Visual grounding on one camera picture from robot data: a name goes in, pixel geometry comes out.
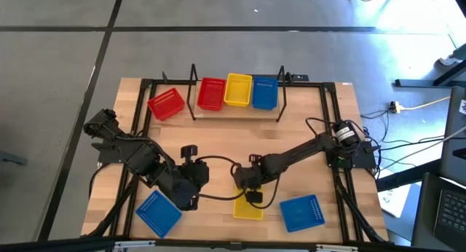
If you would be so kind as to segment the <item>black metal table frame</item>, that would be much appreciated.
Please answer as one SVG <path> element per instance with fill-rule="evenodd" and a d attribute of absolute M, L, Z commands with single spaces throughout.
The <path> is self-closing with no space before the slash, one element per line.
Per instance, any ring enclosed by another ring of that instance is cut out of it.
<path fill-rule="evenodd" d="M 229 169 L 232 161 L 248 164 L 250 154 L 280 153 L 323 132 L 323 119 L 337 117 L 359 120 L 358 105 L 351 85 L 333 82 L 294 82 L 286 87 L 287 106 L 277 122 L 273 119 L 192 119 L 189 106 L 197 105 L 199 85 L 189 80 L 153 79 L 149 88 L 136 78 L 124 78 L 114 103 L 117 120 L 126 132 L 153 138 L 175 160 L 182 146 L 194 144 L 207 157 L 209 183 L 195 211 L 185 212 L 164 239 L 158 238 L 136 215 L 137 207 L 151 194 L 140 185 L 114 219 L 110 234 L 130 239 L 155 240 L 159 246 L 205 248 L 276 248 L 312 250 L 317 244 L 341 245 L 355 237 L 349 208 L 336 197 L 333 174 L 326 155 L 316 154 L 292 165 L 280 182 L 263 188 L 269 207 L 262 220 L 233 217 L 230 196 L 235 186 Z M 185 102 L 184 109 L 160 121 L 147 102 L 175 88 Z M 294 233 L 287 232 L 280 203 L 294 197 L 315 194 L 325 223 Z"/>

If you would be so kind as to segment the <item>dark laptop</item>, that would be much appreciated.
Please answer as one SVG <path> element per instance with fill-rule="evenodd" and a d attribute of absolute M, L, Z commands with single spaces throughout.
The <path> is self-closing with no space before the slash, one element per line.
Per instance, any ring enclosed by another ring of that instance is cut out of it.
<path fill-rule="evenodd" d="M 438 203 L 434 236 L 456 252 L 466 252 L 466 195 L 443 189 Z"/>

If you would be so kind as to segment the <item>black desk leg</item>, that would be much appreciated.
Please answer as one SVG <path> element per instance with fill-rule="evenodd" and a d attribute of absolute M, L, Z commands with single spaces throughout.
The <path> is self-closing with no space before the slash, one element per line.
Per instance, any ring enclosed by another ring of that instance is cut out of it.
<path fill-rule="evenodd" d="M 458 77 L 465 73 L 466 60 L 463 60 L 437 79 L 396 79 L 395 86 L 410 88 L 450 88 L 458 86 L 466 88 L 466 80 L 457 80 Z"/>

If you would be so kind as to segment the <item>white paper sheet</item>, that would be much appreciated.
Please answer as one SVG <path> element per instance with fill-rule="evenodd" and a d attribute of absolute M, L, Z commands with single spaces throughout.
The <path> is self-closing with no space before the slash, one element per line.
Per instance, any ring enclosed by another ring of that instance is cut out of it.
<path fill-rule="evenodd" d="M 401 186 L 395 189 L 378 193 L 379 203 L 384 212 L 400 218 L 408 197 L 410 186 Z"/>

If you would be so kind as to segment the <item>blue plastic slotted basket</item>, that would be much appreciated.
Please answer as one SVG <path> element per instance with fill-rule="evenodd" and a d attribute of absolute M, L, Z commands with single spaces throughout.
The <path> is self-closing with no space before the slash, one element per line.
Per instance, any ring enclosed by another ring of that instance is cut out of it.
<path fill-rule="evenodd" d="M 253 79 L 253 100 L 255 109 L 271 111 L 277 106 L 278 81 L 257 76 Z"/>
<path fill-rule="evenodd" d="M 143 201 L 136 214 L 161 239 L 182 217 L 182 212 L 159 190 L 154 190 Z"/>

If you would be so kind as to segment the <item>red plastic slotted basket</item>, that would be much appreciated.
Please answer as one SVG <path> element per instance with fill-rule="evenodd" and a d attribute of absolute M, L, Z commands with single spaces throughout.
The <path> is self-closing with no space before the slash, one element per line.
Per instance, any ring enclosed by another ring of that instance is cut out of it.
<path fill-rule="evenodd" d="M 164 121 L 174 114 L 182 111 L 184 109 L 185 102 L 177 89 L 171 88 L 150 99 L 147 102 L 147 105 L 156 119 Z"/>
<path fill-rule="evenodd" d="M 225 89 L 225 79 L 203 78 L 197 105 L 204 110 L 220 111 L 223 107 Z"/>

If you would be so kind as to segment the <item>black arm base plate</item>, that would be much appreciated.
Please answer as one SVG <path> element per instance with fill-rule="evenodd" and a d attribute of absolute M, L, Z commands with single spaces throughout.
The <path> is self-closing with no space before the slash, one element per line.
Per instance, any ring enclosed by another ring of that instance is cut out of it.
<path fill-rule="evenodd" d="M 91 146 L 100 152 L 98 161 L 102 163 L 127 163 L 142 146 L 136 141 L 104 141 L 92 143 Z"/>
<path fill-rule="evenodd" d="M 376 161 L 374 151 L 369 147 L 360 146 L 356 153 L 349 159 L 342 159 L 336 152 L 326 154 L 327 162 L 330 165 L 336 165 L 338 168 L 375 168 Z"/>

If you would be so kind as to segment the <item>wooden shelf with black frame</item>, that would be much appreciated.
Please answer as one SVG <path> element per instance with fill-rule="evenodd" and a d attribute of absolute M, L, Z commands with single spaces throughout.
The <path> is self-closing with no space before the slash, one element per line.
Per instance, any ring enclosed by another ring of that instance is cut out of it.
<path fill-rule="evenodd" d="M 253 81 L 252 89 L 250 94 L 250 103 L 246 107 L 237 107 L 237 106 L 228 106 L 223 102 L 223 107 L 220 111 L 210 111 L 201 109 L 198 105 L 189 106 L 189 111 L 191 113 L 192 119 L 273 119 L 279 121 L 283 112 L 287 106 L 286 98 L 286 85 L 287 79 L 290 74 L 285 72 L 283 66 L 280 67 L 280 70 L 277 75 L 262 75 L 261 77 L 272 78 L 278 81 L 278 91 L 277 91 L 277 106 L 269 110 L 255 109 L 252 104 L 253 100 Z"/>

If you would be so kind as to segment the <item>black floor bar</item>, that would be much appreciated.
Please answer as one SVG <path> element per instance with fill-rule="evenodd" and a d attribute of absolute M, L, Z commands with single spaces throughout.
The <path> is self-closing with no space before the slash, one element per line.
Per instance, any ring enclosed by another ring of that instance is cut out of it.
<path fill-rule="evenodd" d="M 425 173 L 438 174 L 440 171 L 441 160 L 433 160 L 415 168 L 410 168 L 401 172 L 393 173 L 384 178 L 376 180 L 377 192 L 384 192 L 407 184 L 416 183 L 422 180 Z"/>

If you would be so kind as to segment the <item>blue lid right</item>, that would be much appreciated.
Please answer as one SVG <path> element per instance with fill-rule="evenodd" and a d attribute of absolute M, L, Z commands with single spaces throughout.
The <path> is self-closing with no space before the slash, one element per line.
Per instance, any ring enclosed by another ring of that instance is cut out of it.
<path fill-rule="evenodd" d="M 325 218 L 315 194 L 293 198 L 280 203 L 287 232 L 297 232 L 324 225 Z"/>

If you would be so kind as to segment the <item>silver aluminium extrusion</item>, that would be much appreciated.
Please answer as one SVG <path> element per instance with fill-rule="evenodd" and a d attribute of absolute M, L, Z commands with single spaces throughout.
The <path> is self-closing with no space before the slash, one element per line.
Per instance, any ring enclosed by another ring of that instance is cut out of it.
<path fill-rule="evenodd" d="M 130 248 L 145 248 L 152 247 L 156 245 L 155 240 L 131 240 L 131 241 L 117 241 L 109 248 L 106 249 L 106 252 L 125 252 Z"/>
<path fill-rule="evenodd" d="M 359 252 L 358 247 L 346 245 L 317 244 L 317 252 Z"/>

